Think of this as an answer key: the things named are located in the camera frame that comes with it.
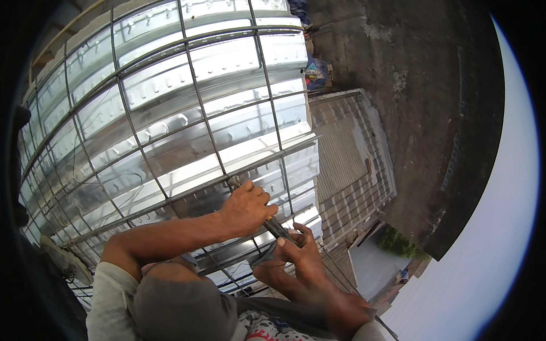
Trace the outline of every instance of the worker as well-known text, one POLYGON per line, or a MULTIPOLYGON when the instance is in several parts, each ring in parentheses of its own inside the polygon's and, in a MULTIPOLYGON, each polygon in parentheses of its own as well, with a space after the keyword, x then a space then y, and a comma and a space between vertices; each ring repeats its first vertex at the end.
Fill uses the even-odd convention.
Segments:
POLYGON ((375 309, 332 283, 311 230, 301 224, 294 224, 301 233, 291 231, 301 248, 281 237, 253 264, 254 276, 290 301, 224 294, 180 256, 256 234, 278 211, 269 199, 247 181, 219 211, 113 235, 95 269, 89 340, 384 341, 375 309), (287 261, 295 278, 284 271, 287 261))

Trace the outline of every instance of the man's right hand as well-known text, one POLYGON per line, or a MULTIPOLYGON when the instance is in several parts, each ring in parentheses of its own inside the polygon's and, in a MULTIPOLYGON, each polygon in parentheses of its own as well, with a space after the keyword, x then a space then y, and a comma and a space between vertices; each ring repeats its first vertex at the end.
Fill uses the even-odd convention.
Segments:
POLYGON ((264 221, 278 212, 277 205, 266 206, 271 196, 250 180, 234 190, 217 212, 225 239, 257 233, 264 221))
POLYGON ((302 233, 289 231, 292 238, 301 245, 301 249, 293 242, 280 237, 277 239, 277 247, 280 248, 278 252, 285 254, 284 260, 294 263, 296 277, 307 289, 324 289, 325 286, 331 284, 331 281, 324 272, 322 258, 314 241, 313 232, 302 224, 294 223, 293 226, 302 233))

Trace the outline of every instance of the green foliage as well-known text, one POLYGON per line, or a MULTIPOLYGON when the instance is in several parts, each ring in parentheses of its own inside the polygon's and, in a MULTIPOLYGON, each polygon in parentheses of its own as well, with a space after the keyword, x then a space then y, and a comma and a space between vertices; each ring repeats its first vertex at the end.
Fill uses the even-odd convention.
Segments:
POLYGON ((377 246, 379 246, 379 248, 385 252, 397 255, 399 257, 415 257, 418 260, 426 260, 428 257, 430 257, 391 226, 387 226, 385 229, 385 234, 377 242, 377 246))

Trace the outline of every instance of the concrete surface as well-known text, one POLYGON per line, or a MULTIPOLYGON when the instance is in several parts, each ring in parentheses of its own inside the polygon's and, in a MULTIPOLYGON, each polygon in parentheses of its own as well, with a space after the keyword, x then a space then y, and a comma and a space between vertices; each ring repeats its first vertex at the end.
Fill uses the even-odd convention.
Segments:
POLYGON ((411 261, 410 258, 398 257, 379 249, 376 244, 383 235, 381 232, 368 238, 359 247, 349 249, 357 289, 367 301, 374 298, 411 261))
POLYGON ((488 13, 465 1, 315 0, 308 14, 334 88, 364 88, 380 112, 398 189, 384 220, 439 260, 476 207, 500 139, 503 71, 488 13))

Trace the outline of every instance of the sky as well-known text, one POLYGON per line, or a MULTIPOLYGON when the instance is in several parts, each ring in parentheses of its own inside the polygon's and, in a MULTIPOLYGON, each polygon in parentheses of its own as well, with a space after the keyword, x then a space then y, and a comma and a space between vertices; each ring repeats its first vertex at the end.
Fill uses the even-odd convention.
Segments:
MULTIPOLYGON (((476 210, 447 254, 400 290, 381 318, 402 341, 474 340, 508 293, 529 242, 539 157, 529 93, 495 22, 505 73, 497 158, 476 210)), ((393 338, 384 331, 385 338, 393 338)))

